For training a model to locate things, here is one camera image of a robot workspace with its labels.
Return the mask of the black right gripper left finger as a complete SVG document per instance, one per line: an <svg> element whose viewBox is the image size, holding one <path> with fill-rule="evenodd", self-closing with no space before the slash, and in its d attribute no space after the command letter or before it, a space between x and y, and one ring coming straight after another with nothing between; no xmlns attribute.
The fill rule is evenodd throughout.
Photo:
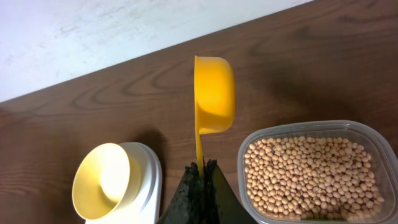
<svg viewBox="0 0 398 224"><path fill-rule="evenodd" d="M157 223L200 224L203 221L204 191L204 180L199 175L197 164L192 162L185 167L174 196Z"/></svg>

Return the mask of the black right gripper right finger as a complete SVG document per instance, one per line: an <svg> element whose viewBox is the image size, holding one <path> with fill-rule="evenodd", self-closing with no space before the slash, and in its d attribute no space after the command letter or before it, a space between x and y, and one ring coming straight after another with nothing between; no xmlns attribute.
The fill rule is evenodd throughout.
<svg viewBox="0 0 398 224"><path fill-rule="evenodd" d="M205 166L205 221L212 224L257 224L235 196L217 160Z"/></svg>

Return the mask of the yellow measuring scoop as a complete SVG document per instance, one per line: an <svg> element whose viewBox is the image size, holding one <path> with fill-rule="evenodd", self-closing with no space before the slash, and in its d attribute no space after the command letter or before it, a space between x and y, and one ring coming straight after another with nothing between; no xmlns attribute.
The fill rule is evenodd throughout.
<svg viewBox="0 0 398 224"><path fill-rule="evenodd" d="M200 136L229 129L236 114L236 90L231 65L220 57L194 59L195 144L199 176L204 178Z"/></svg>

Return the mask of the white kitchen scale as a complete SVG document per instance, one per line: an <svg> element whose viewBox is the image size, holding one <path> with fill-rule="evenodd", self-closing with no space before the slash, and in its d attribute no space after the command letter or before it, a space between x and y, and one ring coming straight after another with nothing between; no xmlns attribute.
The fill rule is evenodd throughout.
<svg viewBox="0 0 398 224"><path fill-rule="evenodd" d="M138 160L141 167L141 187L126 207L100 220L85 223L155 223L159 219L162 168L156 153L145 144L124 142L118 144Z"/></svg>

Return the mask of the yellow bowl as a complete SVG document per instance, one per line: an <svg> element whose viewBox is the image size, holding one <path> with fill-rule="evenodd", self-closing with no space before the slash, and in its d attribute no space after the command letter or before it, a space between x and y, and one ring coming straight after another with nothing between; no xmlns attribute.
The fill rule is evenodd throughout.
<svg viewBox="0 0 398 224"><path fill-rule="evenodd" d="M100 220L126 207L141 187L141 167L118 144L97 146L81 162L73 181L75 211L88 221Z"/></svg>

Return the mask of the soybeans in container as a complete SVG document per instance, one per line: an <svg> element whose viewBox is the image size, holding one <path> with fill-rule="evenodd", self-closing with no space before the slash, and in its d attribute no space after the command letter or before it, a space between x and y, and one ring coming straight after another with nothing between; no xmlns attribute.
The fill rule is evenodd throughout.
<svg viewBox="0 0 398 224"><path fill-rule="evenodd" d="M360 220L384 197L370 153L346 138L268 138L243 153L246 196L266 217Z"/></svg>

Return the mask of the clear plastic container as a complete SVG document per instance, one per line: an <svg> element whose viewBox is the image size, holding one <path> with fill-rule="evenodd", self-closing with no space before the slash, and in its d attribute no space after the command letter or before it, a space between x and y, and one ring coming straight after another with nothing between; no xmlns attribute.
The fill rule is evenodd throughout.
<svg viewBox="0 0 398 224"><path fill-rule="evenodd" d="M260 129L238 152L239 194L258 223L396 223L397 158L354 121Z"/></svg>

